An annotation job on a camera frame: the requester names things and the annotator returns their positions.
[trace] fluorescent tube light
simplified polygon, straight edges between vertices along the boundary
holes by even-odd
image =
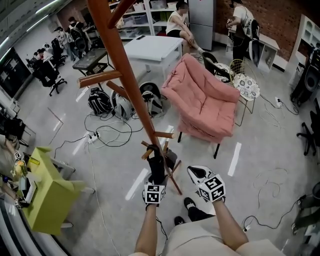
[[[30,31],[32,30],[36,25],[38,25],[40,22],[42,22],[46,17],[48,17],[49,14],[47,14],[46,16],[44,16],[42,19],[38,20],[36,23],[34,23],[31,27],[29,27],[26,31]]]
[[[4,46],[5,43],[6,43],[8,40],[9,40],[9,36],[8,36],[6,39],[3,40],[3,42],[0,44],[0,48],[1,48],[2,46]]]
[[[54,1],[52,1],[51,3],[48,3],[47,5],[45,5],[44,7],[42,7],[41,9],[37,10],[37,11],[35,12],[35,14],[40,13],[41,11],[43,11],[44,9],[48,8],[49,6],[53,5],[55,2],[58,2],[58,1],[60,1],[60,0],[54,0]]]
[[[5,52],[5,54],[2,56],[2,58],[0,59],[0,62],[4,59],[4,57],[8,54],[8,52],[10,52],[10,50],[11,50],[11,48],[9,48],[9,50],[7,50],[6,52]]]

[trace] green table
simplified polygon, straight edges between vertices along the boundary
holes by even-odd
[[[33,231],[59,235],[67,214],[86,187],[83,181],[64,180],[51,162],[49,147],[36,147],[31,155],[40,165],[29,161],[31,172],[41,177],[31,204],[23,208],[24,215]]]

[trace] white wall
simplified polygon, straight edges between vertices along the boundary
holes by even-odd
[[[58,32],[51,33],[49,31],[49,24],[52,20],[56,20],[56,15],[45,19],[32,30],[30,30],[25,37],[18,41],[13,47],[25,65],[26,59],[31,59],[38,49],[43,48],[45,43],[51,46],[51,41],[57,36]]]

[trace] black chair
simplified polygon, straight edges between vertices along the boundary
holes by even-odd
[[[214,76],[217,75],[217,76],[221,76],[221,77],[226,78],[222,82],[224,82],[224,83],[230,82],[229,73],[227,71],[217,67],[216,65],[214,65],[214,63],[218,63],[215,56],[213,56],[211,53],[205,51],[202,53],[202,58],[203,58],[203,62],[204,62],[204,66],[205,66],[206,70],[208,70]]]
[[[53,39],[51,41],[52,44],[52,49],[53,49],[53,63],[55,65],[56,68],[58,68],[59,66],[63,66],[65,64],[65,59],[67,57],[67,55],[62,55],[62,53],[64,52],[63,49],[61,49],[60,44],[58,39]]]
[[[311,129],[313,133],[311,133],[306,125],[305,122],[302,123],[302,127],[305,128],[305,133],[297,133],[296,136],[302,136],[306,138],[306,144],[305,144],[305,150],[304,155],[306,156],[309,153],[310,147],[313,151],[313,156],[316,155],[316,146],[320,147],[320,107],[317,98],[314,99],[315,104],[315,112],[310,111],[310,117],[311,117]]]
[[[59,94],[59,85],[63,83],[67,84],[67,81],[59,76],[59,72],[55,70],[48,61],[43,62],[42,65],[40,65],[32,74],[41,81],[44,87],[51,87],[51,91],[49,93],[50,97],[54,90]]]

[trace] refrigerator door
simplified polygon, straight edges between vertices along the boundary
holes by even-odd
[[[190,31],[194,35],[197,44],[204,50],[212,50],[213,27],[198,24],[190,24]]]
[[[188,0],[190,23],[212,27],[215,0]]]

